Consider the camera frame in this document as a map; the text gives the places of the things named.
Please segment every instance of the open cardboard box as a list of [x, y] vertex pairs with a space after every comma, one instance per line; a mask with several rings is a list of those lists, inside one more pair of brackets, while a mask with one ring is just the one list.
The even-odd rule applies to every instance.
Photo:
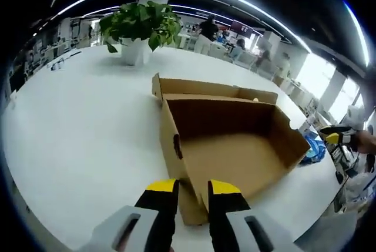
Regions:
[[207, 222], [208, 180], [231, 183], [249, 198], [279, 181], [309, 149], [275, 105], [275, 93], [157, 74], [153, 94], [162, 102], [160, 143], [169, 176], [181, 181], [185, 224]]

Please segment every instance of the chair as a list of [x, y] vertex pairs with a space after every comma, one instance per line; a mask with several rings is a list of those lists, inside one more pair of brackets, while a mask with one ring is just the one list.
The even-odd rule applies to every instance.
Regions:
[[263, 60], [260, 67], [257, 70], [257, 74], [267, 80], [273, 80], [274, 76], [279, 71], [279, 68], [269, 60]]
[[241, 54], [239, 54], [239, 56], [235, 58], [233, 63], [237, 66], [250, 70], [256, 60], [257, 57], [255, 55], [252, 55], [246, 51], [242, 51]]
[[208, 55], [214, 58], [223, 59], [226, 49], [221, 45], [212, 44]]

